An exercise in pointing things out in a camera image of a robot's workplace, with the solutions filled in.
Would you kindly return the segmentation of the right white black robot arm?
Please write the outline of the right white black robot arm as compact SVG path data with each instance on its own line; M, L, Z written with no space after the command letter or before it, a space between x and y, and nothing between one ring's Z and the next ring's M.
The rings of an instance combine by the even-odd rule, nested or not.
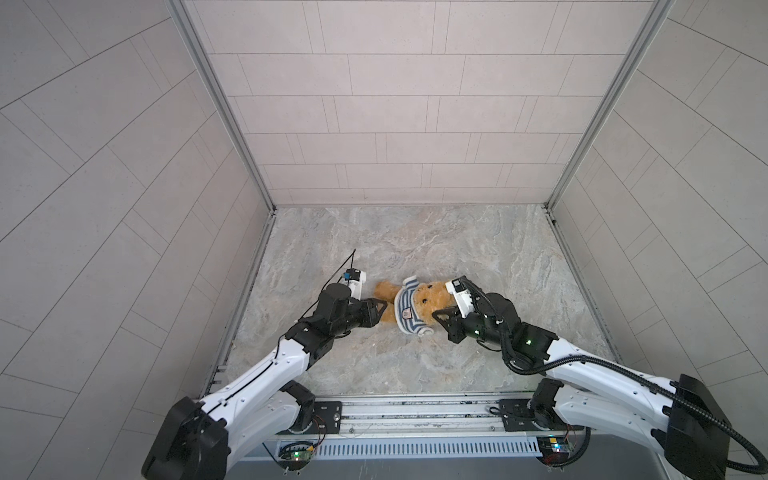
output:
M725 477L729 422L697 379L654 377L586 353L522 321L496 293L461 291L456 306L433 317L451 342L488 343L513 373L543 377L527 407L509 417L543 430L595 429L652 449L690 479Z

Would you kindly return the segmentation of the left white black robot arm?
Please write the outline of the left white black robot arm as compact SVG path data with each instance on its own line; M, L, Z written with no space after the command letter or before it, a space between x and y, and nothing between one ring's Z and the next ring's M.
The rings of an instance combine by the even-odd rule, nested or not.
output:
M297 382L335 340L376 326L384 300L363 299L343 283L325 287L315 311L299 319L274 350L230 384L168 411L141 467L145 479L222 479L258 443L313 422L314 395Z

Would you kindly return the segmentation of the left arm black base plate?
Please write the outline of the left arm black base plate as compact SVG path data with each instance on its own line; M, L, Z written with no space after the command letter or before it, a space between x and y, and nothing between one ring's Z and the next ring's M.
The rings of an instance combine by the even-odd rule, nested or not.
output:
M312 412L306 409L300 411L299 418L287 433L291 435L338 434L342 413L341 401L316 401Z

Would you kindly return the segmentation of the brown teddy bear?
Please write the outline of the brown teddy bear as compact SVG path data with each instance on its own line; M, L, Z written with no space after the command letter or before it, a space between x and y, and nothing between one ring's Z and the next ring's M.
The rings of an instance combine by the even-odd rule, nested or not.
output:
M414 295L416 313L432 328L433 325L437 324L433 318L433 313L438 310L455 307L456 303L452 295L447 291L445 282L422 283L419 280L418 282L420 285L417 287ZM395 284L389 281L381 281L374 289L374 297L387 303L381 321L396 325L397 327L394 301L396 294L402 288L402 283Z

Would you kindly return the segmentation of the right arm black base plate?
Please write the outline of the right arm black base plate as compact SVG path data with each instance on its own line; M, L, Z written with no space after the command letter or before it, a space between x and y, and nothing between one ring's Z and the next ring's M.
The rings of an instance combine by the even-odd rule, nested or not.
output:
M555 412L556 405L555 400L502 399L489 407L488 412L501 419L506 432L560 435L575 430L581 433L584 427L566 424Z

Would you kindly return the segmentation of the blue white striped knit sweater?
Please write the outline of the blue white striped knit sweater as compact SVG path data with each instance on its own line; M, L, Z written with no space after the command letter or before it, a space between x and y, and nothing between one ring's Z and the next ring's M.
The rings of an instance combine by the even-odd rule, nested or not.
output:
M395 319L399 329L408 335L429 336L434 330L416 313L414 295L420 285L416 276L406 278L395 296Z

